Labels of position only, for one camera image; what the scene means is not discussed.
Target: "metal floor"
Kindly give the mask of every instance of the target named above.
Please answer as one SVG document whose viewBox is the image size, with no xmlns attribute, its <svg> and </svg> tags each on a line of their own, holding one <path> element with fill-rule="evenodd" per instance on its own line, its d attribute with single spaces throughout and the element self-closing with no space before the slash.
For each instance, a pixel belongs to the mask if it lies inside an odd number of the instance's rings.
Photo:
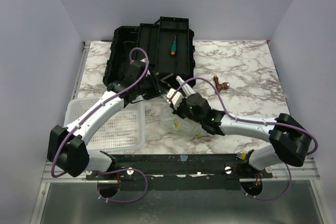
<svg viewBox="0 0 336 224">
<path fill-rule="evenodd" d="M 286 181 L 264 183 L 261 196 L 275 196 Z M 123 191 L 130 199 L 140 192 Z M 293 181 L 288 195 L 274 201 L 245 197 L 241 191 L 149 191 L 132 204 L 98 200 L 95 184 L 51 184 L 41 223 L 323 223 L 312 187 L 307 180 Z"/>
</svg>

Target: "cable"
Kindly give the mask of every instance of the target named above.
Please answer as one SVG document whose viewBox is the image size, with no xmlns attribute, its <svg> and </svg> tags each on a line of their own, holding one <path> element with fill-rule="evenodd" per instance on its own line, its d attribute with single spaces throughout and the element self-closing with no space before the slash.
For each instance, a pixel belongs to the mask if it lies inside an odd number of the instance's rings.
<svg viewBox="0 0 336 224">
<path fill-rule="evenodd" d="M 135 198 L 135 199 L 131 199 L 131 200 L 117 200 L 117 199 L 111 199 L 111 198 L 104 198 L 104 197 L 102 197 L 101 194 L 100 194 L 99 187 L 97 187 L 97 193 L 99 195 L 98 199 L 104 199 L 104 200 L 106 200 L 106 202 L 110 201 L 110 202 L 116 202 L 116 203 L 132 203 L 132 202 L 136 202 L 139 199 L 143 198 L 143 196 L 145 196 L 146 193 L 147 193 L 148 180 L 147 180 L 147 177 L 146 177 L 145 173 L 143 173 L 142 171 L 140 171 L 138 169 L 135 169 L 135 168 L 125 168 L 125 169 L 120 169 L 120 170 L 114 170 L 112 172 L 98 172 L 98 173 L 102 174 L 102 175 L 107 175 L 107 174 L 114 174 L 114 173 L 125 172 L 127 170 L 133 170 L 133 171 L 138 172 L 138 173 L 140 173 L 142 175 L 142 177 L 145 180 L 145 189 L 144 189 L 143 193 L 138 198 Z"/>
<path fill-rule="evenodd" d="M 147 71 L 148 71 L 148 66 L 149 66 L 149 59 L 148 59 L 148 55 L 147 55 L 147 53 L 146 53 L 145 50 L 143 50 L 143 49 L 140 48 L 140 47 L 134 47 L 134 48 L 130 51 L 130 55 L 129 55 L 129 57 L 130 57 L 130 64 L 133 62 L 133 61 L 132 61 L 132 54 L 133 54 L 133 52 L 136 51 L 136 50 L 141 51 L 141 52 L 145 55 L 145 58 L 146 58 L 146 66 L 145 66 L 145 70 L 144 70 L 143 73 L 140 75 L 140 77 L 138 78 L 138 80 L 136 80 L 133 84 L 131 84 L 130 86 L 128 86 L 128 87 L 125 88 L 124 90 L 122 90 L 122 91 L 120 91 L 119 93 L 117 93 L 117 94 L 111 96 L 110 98 L 107 98 L 105 101 L 103 101 L 103 102 L 100 103 L 98 106 L 96 106 L 93 110 L 91 110 L 90 113 L 88 113 L 88 114 L 87 114 L 87 115 L 86 115 L 86 116 L 85 116 L 85 117 L 78 123 L 79 126 L 83 125 L 87 119 L 89 119 L 89 118 L 90 118 L 90 117 L 91 117 L 91 116 L 92 116 L 98 109 L 100 109 L 100 108 L 103 106 L 103 104 L 105 105 L 105 103 L 107 103 L 107 102 L 111 101 L 112 99 L 114 99 L 114 98 L 120 96 L 121 94 L 126 93 L 127 91 L 129 91 L 130 89 L 132 89 L 134 86 L 136 86 L 136 85 L 137 85 L 137 84 L 138 84 L 138 83 L 139 83 L 139 82 L 146 76 Z M 51 171 L 50 171 L 51 176 L 52 176 L 53 178 L 58 178 L 58 177 L 60 177 L 60 176 L 63 176 L 63 175 L 66 173 L 66 172 L 62 172 L 62 173 L 60 173 L 60 174 L 55 174 L 56 162 L 57 162 L 57 159 L 58 159 L 58 157 L 59 157 L 59 155 L 60 155 L 60 153 L 61 153 L 61 151 L 62 151 L 64 145 L 67 143 L 67 141 L 69 140 L 69 138 L 74 134 L 74 132 L 75 132 L 76 130 L 77 130 L 76 127 L 73 128 L 73 129 L 66 135 L 66 137 L 63 139 L 63 141 L 61 142 L 61 144 L 59 145 L 59 147 L 58 147 L 58 149 L 57 149 L 57 152 L 56 152 L 56 154 L 55 154 L 54 160 L 52 160 L 52 166 L 51 166 Z"/>
<path fill-rule="evenodd" d="M 259 178 L 260 178 L 260 182 L 262 182 L 260 173 L 258 173 L 258 175 L 257 175 L 257 179 L 256 179 L 256 181 L 254 182 L 254 184 L 255 184 L 256 186 L 258 185 L 258 179 L 259 179 Z"/>
<path fill-rule="evenodd" d="M 208 81 L 207 79 L 204 79 L 202 77 L 193 77 L 193 78 L 190 78 L 188 80 L 186 80 L 185 82 L 183 82 L 176 90 L 175 92 L 173 93 L 173 95 L 171 96 L 170 100 L 173 99 L 173 97 L 177 94 L 177 92 L 185 85 L 187 84 L 188 82 L 190 81 L 193 81 L 193 80 L 202 80 L 202 81 L 205 81 L 207 82 L 216 92 L 216 95 L 218 96 L 218 99 L 225 111 L 225 114 L 228 115 L 229 118 L 235 120 L 235 121 L 239 121 L 239 122 L 244 122 L 244 123 L 255 123 L 255 124 L 264 124 L 264 125 L 278 125 L 278 126 L 284 126 L 284 127 L 287 127 L 287 128 L 290 128 L 290 129 L 293 129 L 293 130 L 296 130 L 296 131 L 299 131 L 299 132 L 302 132 L 303 134 L 309 136 L 313 141 L 314 141 L 314 149 L 310 152 L 307 153 L 307 155 L 310 155 L 310 154 L 313 154 L 314 152 L 316 152 L 316 150 L 318 149 L 319 147 L 319 143 L 317 141 L 317 139 L 311 134 L 309 133 L 308 131 L 302 129 L 302 128 L 299 128 L 299 127 L 296 127 L 296 126 L 293 126 L 293 125 L 289 125 L 289 124 L 286 124 L 286 123 L 278 123 L 278 122 L 261 122 L 261 121 L 254 121 L 254 120 L 248 120 L 248 119 L 241 119 L 241 118 L 236 118 L 235 116 L 231 115 L 225 105 L 224 105 L 224 102 L 221 98 L 221 95 L 219 94 L 219 92 L 217 91 L 217 89 L 215 88 L 215 86 L 210 82 Z"/>
<path fill-rule="evenodd" d="M 140 100 L 140 101 L 136 101 L 136 102 L 130 102 L 131 104 L 136 104 L 136 103 L 138 103 L 138 102 L 143 102 L 143 101 L 145 101 L 145 99 L 142 99 L 142 100 Z"/>
<path fill-rule="evenodd" d="M 288 183 L 288 186 L 287 186 L 286 190 L 283 191 L 282 194 L 280 194 L 280 195 L 278 195 L 278 196 L 276 196 L 276 197 L 263 198 L 263 197 L 256 197 L 256 196 L 252 196 L 252 195 L 248 194 L 248 193 L 243 189 L 242 186 L 240 186 L 241 190 L 244 192 L 244 194 L 245 194 L 247 197 L 250 197 L 250 198 L 252 198 L 252 199 L 257 199 L 257 200 L 266 200 L 266 201 L 268 201 L 268 200 L 275 200 L 275 199 L 279 199 L 279 198 L 283 197 L 284 195 L 286 195 L 286 194 L 289 192 L 290 188 L 292 187 L 292 173 L 290 172 L 289 166 L 288 166 L 287 164 L 285 164 L 285 166 L 287 167 L 287 170 L 288 170 L 289 183 Z"/>
</svg>

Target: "green screwdriver handle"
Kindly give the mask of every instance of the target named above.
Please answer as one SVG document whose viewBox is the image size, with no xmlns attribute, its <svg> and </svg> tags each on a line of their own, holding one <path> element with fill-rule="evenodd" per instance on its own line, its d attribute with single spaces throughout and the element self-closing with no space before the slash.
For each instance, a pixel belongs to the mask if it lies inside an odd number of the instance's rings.
<svg viewBox="0 0 336 224">
<path fill-rule="evenodd" d="M 175 55 L 176 54 L 176 40 L 173 41 L 172 49 L 170 50 L 170 54 L 171 55 Z"/>
</svg>

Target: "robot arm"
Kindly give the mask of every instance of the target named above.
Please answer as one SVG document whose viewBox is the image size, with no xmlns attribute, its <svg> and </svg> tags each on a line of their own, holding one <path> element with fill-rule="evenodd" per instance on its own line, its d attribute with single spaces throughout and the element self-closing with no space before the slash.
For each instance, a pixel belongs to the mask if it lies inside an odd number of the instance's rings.
<svg viewBox="0 0 336 224">
<path fill-rule="evenodd" d="M 184 84 L 182 89 L 186 97 L 174 89 L 167 94 L 167 103 L 174 110 L 174 114 L 199 123 L 209 134 L 242 135 L 271 144 L 237 155 L 255 170 L 263 170 L 267 166 L 282 162 L 298 167 L 303 165 L 311 138 L 291 128 L 294 126 L 304 130 L 290 115 L 282 113 L 277 118 L 267 119 L 228 115 L 224 111 L 211 108 L 207 100 L 195 93 L 188 84 Z"/>
<path fill-rule="evenodd" d="M 66 144 L 61 148 L 56 161 L 58 167 L 73 177 L 86 170 L 97 172 L 113 170 L 116 164 L 113 156 L 102 151 L 87 151 L 86 145 L 109 118 L 121 111 L 138 96 L 141 95 L 145 100 L 149 100 L 162 93 L 155 74 L 149 70 L 147 76 L 137 86 L 122 96 L 112 98 L 116 96 L 116 93 L 134 83 L 134 80 L 143 72 L 143 68 L 143 62 L 134 61 L 128 74 L 123 79 L 109 85 L 101 99 L 84 115 L 66 125 L 66 127 L 55 126 L 50 133 L 48 160 L 51 162 L 54 160 L 62 142 L 70 135 Z M 183 82 L 180 77 L 176 79 L 179 83 Z M 289 115 L 280 114 L 279 117 L 272 119 L 253 118 L 254 121 L 257 120 L 261 124 L 241 122 L 233 120 L 224 111 L 212 109 L 207 100 L 202 98 L 200 94 L 195 93 L 189 85 L 185 84 L 182 89 L 186 97 L 177 92 L 171 99 L 175 92 L 174 89 L 171 89 L 167 94 L 167 102 L 173 108 L 173 113 L 181 118 L 189 118 L 199 123 L 210 134 L 242 135 L 271 143 L 271 145 L 262 149 L 237 155 L 238 159 L 246 163 L 248 169 L 258 172 L 266 166 L 281 162 L 293 166 L 303 165 L 311 138 L 286 127 L 262 124 L 262 122 L 282 122 L 302 128 Z M 79 122 L 84 118 L 86 118 L 85 123 L 79 125 Z M 241 116 L 235 116 L 235 118 L 249 120 L 249 118 Z"/>
</svg>

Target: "screwdriver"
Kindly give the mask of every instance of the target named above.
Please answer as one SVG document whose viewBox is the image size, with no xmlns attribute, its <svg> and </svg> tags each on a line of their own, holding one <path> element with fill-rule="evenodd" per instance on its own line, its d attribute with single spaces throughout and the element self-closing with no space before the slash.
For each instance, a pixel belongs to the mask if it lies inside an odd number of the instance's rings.
<svg viewBox="0 0 336 224">
<path fill-rule="evenodd" d="M 175 38 L 172 44 L 172 48 L 170 49 L 170 54 L 175 55 L 176 54 L 176 33 L 175 33 Z"/>
</svg>

